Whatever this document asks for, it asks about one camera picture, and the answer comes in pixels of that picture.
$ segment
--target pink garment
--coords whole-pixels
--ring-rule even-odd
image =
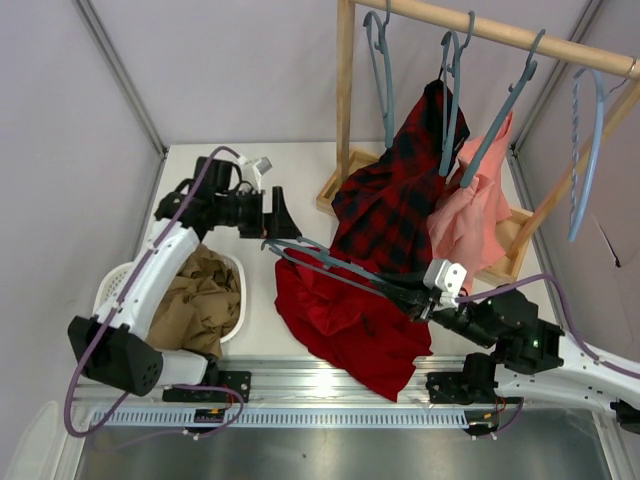
[[[445,193],[436,211],[427,218],[433,258],[446,258],[466,268],[464,287],[469,292],[476,272],[505,255],[495,231],[497,223],[511,216],[501,189],[500,169],[509,146],[512,120],[513,112],[509,112],[468,188],[460,188],[460,179],[484,137],[464,144],[458,154],[460,168],[447,186],[450,193]]]

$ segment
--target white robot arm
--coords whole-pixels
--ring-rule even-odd
[[[215,153],[200,157],[195,180],[184,180],[160,202],[150,237],[117,291],[90,318],[76,316],[69,325],[84,376],[138,396],[156,386],[216,385],[217,379],[208,375],[217,374],[217,359],[184,350],[158,351],[145,343],[162,297],[187,257],[216,226],[237,227],[241,238],[255,239],[297,238],[300,231],[280,187],[272,190],[272,212],[263,214],[264,192],[255,188],[257,174],[249,176],[252,182],[242,176],[243,170],[256,168],[255,162],[218,160]],[[230,189],[234,169],[239,183]],[[249,189],[241,189],[247,184]],[[185,187],[187,194],[182,193]]]
[[[463,267],[446,260],[434,263],[424,285],[442,291],[441,299],[422,307],[420,318],[495,349],[467,355],[462,372],[429,374],[426,386],[432,401],[451,403],[456,398],[467,404],[496,395],[554,402],[604,413],[624,429],[640,433],[640,364],[592,347],[539,319],[537,305],[510,286],[488,292],[479,304],[469,301],[471,297],[458,297],[457,282],[442,279],[459,274]],[[536,277],[532,281],[544,278],[559,288],[550,276]],[[572,326],[564,298],[563,306]]]

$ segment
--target brown cloth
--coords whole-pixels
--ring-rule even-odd
[[[153,317],[147,343],[222,357],[220,339],[240,317],[240,281],[217,253],[199,245],[171,282]]]

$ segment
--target plaid shirt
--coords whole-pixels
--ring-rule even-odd
[[[427,217],[443,193],[443,85],[427,85],[418,103],[377,163],[353,173],[336,193],[340,221],[331,248],[352,258],[373,260],[382,272],[424,271],[432,260]],[[451,112],[451,92],[448,92]],[[458,111],[454,151],[469,137]]]

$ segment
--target wooden base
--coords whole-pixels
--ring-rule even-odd
[[[358,147],[352,147],[349,150],[349,175],[356,170],[371,165],[378,161],[379,156],[362,150]],[[322,191],[316,197],[316,207],[318,210],[329,215],[334,215],[331,202],[340,188],[338,181],[339,172],[336,170],[329,178]],[[518,232],[522,230],[527,220],[531,218],[533,213],[521,208],[511,207],[511,217],[504,222],[496,225],[496,237],[500,245],[508,252],[511,244],[515,240]],[[520,268],[524,261],[524,255],[527,252],[529,242],[517,249],[511,256],[504,256],[495,264],[487,267],[475,276],[478,280],[486,282],[490,285],[504,285],[505,283],[513,283],[518,279]]]

